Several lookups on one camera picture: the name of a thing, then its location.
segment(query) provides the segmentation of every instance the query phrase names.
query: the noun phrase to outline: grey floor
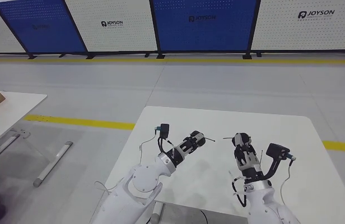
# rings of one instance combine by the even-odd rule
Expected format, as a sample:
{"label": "grey floor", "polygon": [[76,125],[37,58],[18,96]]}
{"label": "grey floor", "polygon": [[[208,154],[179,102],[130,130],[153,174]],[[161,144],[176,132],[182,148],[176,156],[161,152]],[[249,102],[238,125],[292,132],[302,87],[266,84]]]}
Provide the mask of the grey floor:
{"label": "grey floor", "polygon": [[[0,62],[0,90],[47,94],[32,113],[68,118],[135,123],[146,105],[303,115],[322,140],[345,142],[344,65]],[[0,223],[91,223],[106,198],[94,181],[108,178],[130,131],[28,121],[18,128],[32,133],[35,147],[74,146],[39,188],[32,182],[48,162],[32,145],[20,138],[0,155],[0,198],[8,207]],[[328,152],[345,184],[345,152]],[[210,223],[246,223],[206,215]],[[204,217],[166,206],[162,223]]]}

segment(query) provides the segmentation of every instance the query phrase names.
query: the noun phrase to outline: yellow floor line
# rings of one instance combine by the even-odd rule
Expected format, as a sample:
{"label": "yellow floor line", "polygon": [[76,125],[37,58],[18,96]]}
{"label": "yellow floor line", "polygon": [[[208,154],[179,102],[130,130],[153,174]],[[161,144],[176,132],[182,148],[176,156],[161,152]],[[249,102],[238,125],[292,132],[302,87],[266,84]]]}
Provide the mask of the yellow floor line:
{"label": "yellow floor line", "polygon": [[326,59],[199,59],[199,58],[166,58],[166,59],[148,59],[148,58],[106,58],[106,59],[0,59],[0,62],[27,62],[27,63],[66,63],[66,62],[143,62],[143,63],[255,63],[255,64],[345,64],[345,60],[326,60]]}
{"label": "yellow floor line", "polygon": [[345,142],[323,141],[323,145],[328,150],[338,150],[345,152]]}
{"label": "yellow floor line", "polygon": [[[71,125],[81,125],[96,128],[113,128],[121,130],[133,130],[135,124],[133,123],[123,123],[123,122],[107,122],[103,120],[88,120],[88,119],[77,119],[77,118],[61,118],[57,116],[42,116],[42,115],[27,115],[25,120],[35,121],[35,122],[48,122],[48,123],[58,123],[58,124],[71,124]],[[345,142],[332,142],[323,141],[323,145],[327,150],[337,150],[345,152]]]}
{"label": "yellow floor line", "polygon": [[42,116],[42,115],[27,115],[25,120],[35,121],[35,122],[49,122],[58,124],[72,124],[81,125],[97,128],[113,128],[122,130],[133,130],[135,124],[133,123],[123,123],[123,122],[106,122],[103,120],[87,120],[87,119],[77,119],[77,118],[60,118],[57,116]]}

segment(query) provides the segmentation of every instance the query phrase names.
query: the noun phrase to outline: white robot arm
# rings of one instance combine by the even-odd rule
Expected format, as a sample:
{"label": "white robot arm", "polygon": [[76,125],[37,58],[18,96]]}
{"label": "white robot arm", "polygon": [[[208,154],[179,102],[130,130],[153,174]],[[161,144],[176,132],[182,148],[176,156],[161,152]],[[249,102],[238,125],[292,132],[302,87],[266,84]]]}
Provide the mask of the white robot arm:
{"label": "white robot arm", "polygon": [[290,166],[296,160],[294,156],[289,154],[290,150],[283,146],[271,143],[266,154],[273,158],[273,163],[266,175],[260,167],[260,162],[256,157],[255,149],[251,145],[251,138],[246,133],[237,133],[232,142],[235,149],[235,158],[237,166],[243,174],[245,180],[244,185],[244,201],[237,195],[241,205],[246,207],[246,200],[251,204],[248,223],[249,224],[299,224],[298,219],[284,205],[274,200],[274,188],[268,180],[277,171],[281,160],[289,158]]}
{"label": "white robot arm", "polygon": [[[159,176],[171,176],[187,154],[194,152],[206,142],[201,132],[194,131],[181,144],[165,152],[162,140],[167,138],[169,125],[161,124],[158,128],[158,146],[161,153],[155,158],[155,163],[133,167],[107,197],[93,224],[134,224],[161,191],[162,183],[158,182]],[[135,197],[128,189],[131,180],[140,192],[152,192],[150,196],[143,201]]]}

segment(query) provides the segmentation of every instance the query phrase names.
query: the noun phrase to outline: pegboard panel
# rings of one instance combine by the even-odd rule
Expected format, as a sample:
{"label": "pegboard panel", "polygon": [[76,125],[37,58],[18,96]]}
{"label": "pegboard panel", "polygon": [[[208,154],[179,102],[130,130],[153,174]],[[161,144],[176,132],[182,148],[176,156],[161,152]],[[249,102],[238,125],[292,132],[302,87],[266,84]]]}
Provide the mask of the pegboard panel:
{"label": "pegboard panel", "polygon": [[29,52],[84,52],[62,0],[0,2],[7,19]]}
{"label": "pegboard panel", "polygon": [[157,50],[149,0],[66,0],[92,52]]}
{"label": "pegboard panel", "polygon": [[252,50],[345,49],[345,0],[262,0]]}
{"label": "pegboard panel", "polygon": [[0,53],[23,53],[25,50],[0,17]]}
{"label": "pegboard panel", "polygon": [[153,0],[161,50],[246,50],[256,0]]}

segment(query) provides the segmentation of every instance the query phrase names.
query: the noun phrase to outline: white partition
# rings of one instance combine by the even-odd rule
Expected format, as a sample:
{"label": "white partition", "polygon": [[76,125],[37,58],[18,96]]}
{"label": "white partition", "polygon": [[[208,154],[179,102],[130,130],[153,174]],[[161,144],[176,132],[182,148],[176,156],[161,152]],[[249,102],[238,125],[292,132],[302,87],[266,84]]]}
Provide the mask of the white partition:
{"label": "white partition", "polygon": [[66,0],[88,51],[157,50],[149,0]]}
{"label": "white partition", "polygon": [[262,0],[252,50],[345,49],[345,0]]}
{"label": "white partition", "polygon": [[25,50],[0,17],[0,53],[24,53]]}

